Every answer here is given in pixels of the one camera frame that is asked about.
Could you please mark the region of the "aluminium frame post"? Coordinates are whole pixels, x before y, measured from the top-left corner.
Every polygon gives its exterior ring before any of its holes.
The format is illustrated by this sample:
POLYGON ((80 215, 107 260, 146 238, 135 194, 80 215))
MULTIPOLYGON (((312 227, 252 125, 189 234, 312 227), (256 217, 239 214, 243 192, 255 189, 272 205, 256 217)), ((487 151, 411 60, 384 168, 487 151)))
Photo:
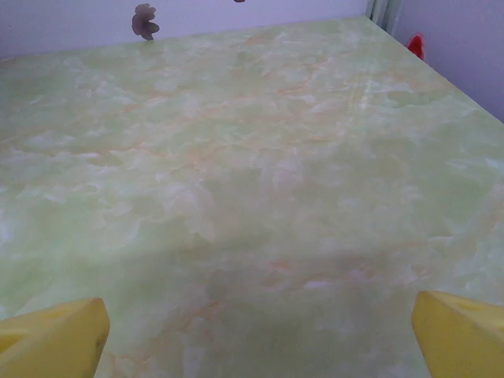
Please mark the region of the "aluminium frame post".
POLYGON ((366 16, 392 35, 398 21, 403 0, 368 0, 366 16))

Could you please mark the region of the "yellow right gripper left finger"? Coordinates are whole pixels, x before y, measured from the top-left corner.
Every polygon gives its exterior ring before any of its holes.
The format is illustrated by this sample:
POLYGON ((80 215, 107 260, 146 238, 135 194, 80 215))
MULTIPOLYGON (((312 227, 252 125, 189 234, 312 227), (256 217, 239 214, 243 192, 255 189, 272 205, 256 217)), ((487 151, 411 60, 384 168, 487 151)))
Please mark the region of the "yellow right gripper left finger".
POLYGON ((94 378, 108 335, 101 298, 0 320, 0 378, 94 378))

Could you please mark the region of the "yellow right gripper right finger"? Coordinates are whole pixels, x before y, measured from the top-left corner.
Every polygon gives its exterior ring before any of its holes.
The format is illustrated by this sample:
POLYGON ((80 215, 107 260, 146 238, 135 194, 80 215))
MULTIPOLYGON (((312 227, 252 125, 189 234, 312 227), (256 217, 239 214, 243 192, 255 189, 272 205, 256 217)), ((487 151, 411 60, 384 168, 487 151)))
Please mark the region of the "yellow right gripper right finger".
POLYGON ((431 378, 504 378, 504 307, 421 291, 412 326, 431 378))

